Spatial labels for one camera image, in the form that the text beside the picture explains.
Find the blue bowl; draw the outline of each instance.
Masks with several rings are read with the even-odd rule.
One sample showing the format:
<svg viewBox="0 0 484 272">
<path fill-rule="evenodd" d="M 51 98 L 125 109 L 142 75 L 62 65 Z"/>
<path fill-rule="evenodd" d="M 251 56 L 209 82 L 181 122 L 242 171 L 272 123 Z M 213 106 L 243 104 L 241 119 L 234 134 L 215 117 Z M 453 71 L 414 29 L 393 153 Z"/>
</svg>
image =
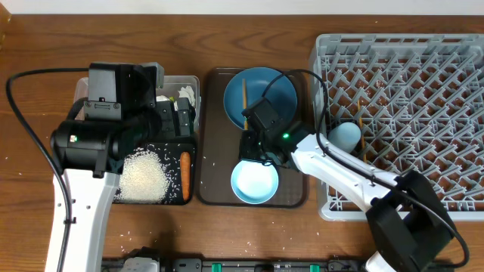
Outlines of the blue bowl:
<svg viewBox="0 0 484 272">
<path fill-rule="evenodd" d="M 281 72 L 267 67 L 256 67 L 244 70 L 235 75 L 228 83 L 224 93 L 224 108 L 228 118 L 240 129 L 244 129 L 245 118 L 243 79 L 246 80 L 247 106 L 261 98 L 265 87 Z M 288 123 L 293 120 L 297 108 L 296 89 L 286 77 L 277 80 L 267 91 L 265 97 L 271 102 L 279 116 Z"/>
<path fill-rule="evenodd" d="M 235 195 L 249 204 L 271 199 L 278 190 L 279 176 L 273 165 L 240 161 L 232 171 L 231 186 Z"/>
</svg>

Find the black cutting board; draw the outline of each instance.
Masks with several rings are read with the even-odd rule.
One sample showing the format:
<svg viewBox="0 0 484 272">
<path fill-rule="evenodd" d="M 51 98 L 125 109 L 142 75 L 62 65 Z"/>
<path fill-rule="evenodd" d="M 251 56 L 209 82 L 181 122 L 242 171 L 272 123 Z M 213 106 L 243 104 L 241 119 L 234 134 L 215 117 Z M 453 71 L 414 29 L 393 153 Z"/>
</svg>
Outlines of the black cutting board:
<svg viewBox="0 0 484 272">
<path fill-rule="evenodd" d="M 162 164 L 166 166 L 165 175 L 172 179 L 172 183 L 169 185 L 163 200 L 156 203 L 142 203 L 142 202 L 129 202 L 126 204 L 148 204 L 148 205 L 184 205 L 191 200 L 194 188 L 194 170 L 195 170 L 195 158 L 197 148 L 195 144 L 190 143 L 146 143 L 143 148 L 155 152 Z M 183 201 L 182 193 L 182 178 L 180 177 L 180 155 L 183 152 L 190 153 L 190 197 L 187 202 Z M 117 190 L 116 195 L 120 194 L 120 189 Z M 114 203 L 122 203 L 123 201 L 114 200 Z"/>
</svg>

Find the light blue bowl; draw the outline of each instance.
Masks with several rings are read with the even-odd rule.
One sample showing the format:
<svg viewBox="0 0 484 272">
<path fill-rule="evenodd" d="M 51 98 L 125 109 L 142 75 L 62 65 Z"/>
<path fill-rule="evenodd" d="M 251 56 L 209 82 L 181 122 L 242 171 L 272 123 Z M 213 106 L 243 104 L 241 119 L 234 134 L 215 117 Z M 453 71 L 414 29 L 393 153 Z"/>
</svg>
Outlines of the light blue bowl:
<svg viewBox="0 0 484 272">
<path fill-rule="evenodd" d="M 278 190 L 279 176 L 273 165 L 240 161 L 232 171 L 231 186 L 235 195 L 249 204 L 271 199 Z"/>
</svg>

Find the white wall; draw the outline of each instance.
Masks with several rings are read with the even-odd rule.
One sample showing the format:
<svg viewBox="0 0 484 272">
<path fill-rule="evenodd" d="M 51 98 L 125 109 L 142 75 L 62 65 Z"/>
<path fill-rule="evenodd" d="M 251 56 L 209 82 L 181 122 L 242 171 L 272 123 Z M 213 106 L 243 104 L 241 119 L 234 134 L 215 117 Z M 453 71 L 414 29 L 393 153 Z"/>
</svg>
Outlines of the white wall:
<svg viewBox="0 0 484 272">
<path fill-rule="evenodd" d="M 484 0 L 0 0 L 12 14 L 484 15 Z"/>
</svg>

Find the green clip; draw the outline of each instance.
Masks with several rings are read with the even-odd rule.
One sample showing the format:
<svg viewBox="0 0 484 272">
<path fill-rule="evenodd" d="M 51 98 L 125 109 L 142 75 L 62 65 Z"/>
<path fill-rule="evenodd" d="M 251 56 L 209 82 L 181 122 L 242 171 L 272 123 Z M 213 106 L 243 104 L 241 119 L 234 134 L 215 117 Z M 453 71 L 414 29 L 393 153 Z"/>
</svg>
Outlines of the green clip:
<svg viewBox="0 0 484 272">
<path fill-rule="evenodd" d="M 319 265 L 317 265 L 317 264 L 309 265 L 309 272 L 319 272 Z"/>
<path fill-rule="evenodd" d="M 212 272 L 222 272 L 222 264 L 212 264 Z"/>
</svg>

